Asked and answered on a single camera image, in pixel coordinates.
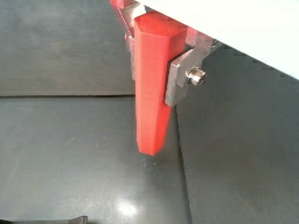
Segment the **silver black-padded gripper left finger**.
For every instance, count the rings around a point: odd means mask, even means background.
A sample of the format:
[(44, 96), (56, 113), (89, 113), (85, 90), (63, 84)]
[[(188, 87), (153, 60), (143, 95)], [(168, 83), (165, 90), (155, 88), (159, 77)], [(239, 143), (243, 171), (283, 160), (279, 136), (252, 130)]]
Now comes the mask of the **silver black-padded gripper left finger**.
[(131, 54), (131, 69), (135, 69), (135, 18), (145, 14), (145, 7), (139, 2), (115, 2), (115, 7), (124, 27), (127, 50)]

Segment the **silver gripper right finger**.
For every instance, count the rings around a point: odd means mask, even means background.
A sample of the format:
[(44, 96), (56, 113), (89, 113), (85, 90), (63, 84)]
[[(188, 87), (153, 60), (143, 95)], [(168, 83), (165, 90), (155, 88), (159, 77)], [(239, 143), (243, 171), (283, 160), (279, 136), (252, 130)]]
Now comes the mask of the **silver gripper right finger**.
[(173, 107), (185, 97), (188, 86), (199, 86), (207, 73), (201, 62), (220, 48), (221, 43), (204, 33), (188, 28), (184, 51), (171, 60), (164, 103)]

